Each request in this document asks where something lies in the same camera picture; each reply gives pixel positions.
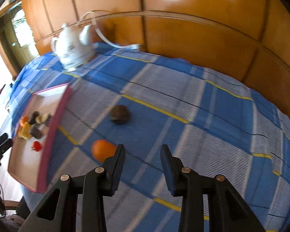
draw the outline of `power cord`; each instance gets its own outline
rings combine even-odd
[[[104,41],[106,42],[108,45],[114,47],[114,48],[126,48],[126,49],[134,49],[134,50],[138,50],[141,47],[141,44],[136,43],[136,44],[130,44],[130,45],[125,45],[125,46],[120,46],[117,44],[114,44],[112,42],[110,42],[100,31],[100,29],[98,28],[97,22],[96,22],[96,15],[95,15],[95,11],[103,11],[103,10],[93,10],[93,11],[88,11],[86,12],[76,23],[76,26],[78,26],[80,24],[80,22],[89,14],[91,14],[91,22],[95,27],[95,31],[98,34],[98,36]]]
[[[4,204],[4,192],[3,192],[3,187],[0,183],[0,188],[1,188],[1,193],[2,193],[2,203]],[[6,217],[6,210],[4,210],[4,215],[0,217],[0,219],[5,218]]]

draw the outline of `rivet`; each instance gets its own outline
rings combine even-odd
[[[97,168],[95,169],[95,172],[96,172],[96,173],[103,173],[103,172],[104,172],[104,168],[103,168],[103,167],[97,167]]]
[[[182,172],[183,173],[190,173],[191,172],[191,169],[189,167],[183,167],[182,168]]]
[[[219,175],[216,176],[216,179],[217,179],[218,181],[223,182],[223,181],[225,180],[225,177],[224,177],[223,175],[219,174]]]
[[[62,181],[67,181],[67,180],[69,179],[69,176],[68,176],[67,174],[63,174],[63,175],[60,177],[60,179],[61,179]]]

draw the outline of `pink tray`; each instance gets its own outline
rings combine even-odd
[[[50,113],[52,115],[49,127],[45,126],[43,128],[43,137],[38,140],[42,144],[40,152],[31,149],[32,143],[37,140],[36,138],[32,137],[25,140],[18,137],[20,126],[13,140],[8,172],[14,179],[31,191],[44,193],[47,189],[46,178],[52,145],[71,92],[72,90],[68,84],[41,90],[32,95],[23,113],[23,116],[28,116],[29,118],[34,111],[38,111],[40,114]]]

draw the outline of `tablecloth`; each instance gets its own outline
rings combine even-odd
[[[168,144],[184,166],[225,175],[266,230],[290,221],[290,120],[274,104],[232,77],[182,59],[102,43],[97,52],[74,72],[47,53],[28,63],[13,86],[13,131],[32,93],[64,83],[73,89],[48,183],[63,165],[100,165],[90,152],[94,141],[122,143],[127,153],[119,190],[105,201],[108,231],[177,231],[181,198],[167,191],[159,158],[160,145]],[[108,116],[119,104],[131,112],[123,125]],[[23,191],[31,209],[43,196]],[[203,200],[208,231],[206,195]]]

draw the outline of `kettle spout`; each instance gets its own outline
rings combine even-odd
[[[92,40],[90,37],[90,27],[92,24],[84,26],[83,30],[79,34],[79,41],[81,42],[82,45],[90,45],[92,44]]]

